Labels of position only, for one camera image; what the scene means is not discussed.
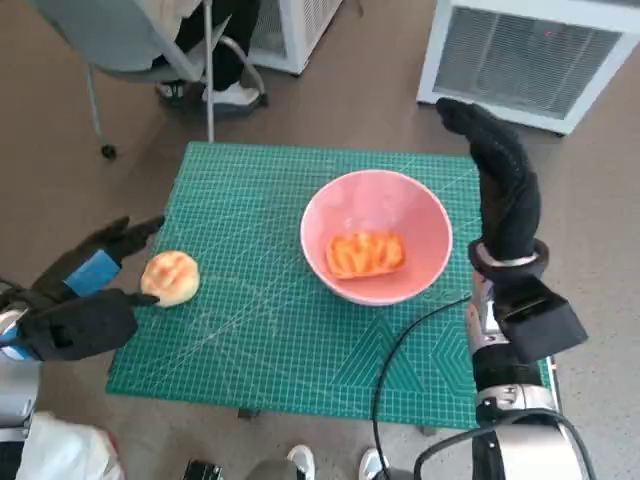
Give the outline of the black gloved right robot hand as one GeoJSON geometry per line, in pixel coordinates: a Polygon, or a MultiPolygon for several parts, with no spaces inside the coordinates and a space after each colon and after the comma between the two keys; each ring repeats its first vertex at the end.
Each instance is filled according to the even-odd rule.
{"type": "Polygon", "coordinates": [[[541,216],[537,175],[516,133],[476,104],[441,98],[444,128],[463,136],[480,177],[482,243],[500,262],[534,254],[541,216]]]}

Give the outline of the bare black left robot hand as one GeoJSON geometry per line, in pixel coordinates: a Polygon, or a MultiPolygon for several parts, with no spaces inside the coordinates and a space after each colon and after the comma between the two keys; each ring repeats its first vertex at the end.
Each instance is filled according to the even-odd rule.
{"type": "Polygon", "coordinates": [[[138,328],[134,309],[154,306],[159,298],[108,284],[164,221],[159,215],[132,225],[121,217],[62,254],[30,288],[16,293],[27,309],[15,337],[2,345],[39,361],[76,361],[123,347],[138,328]]]}

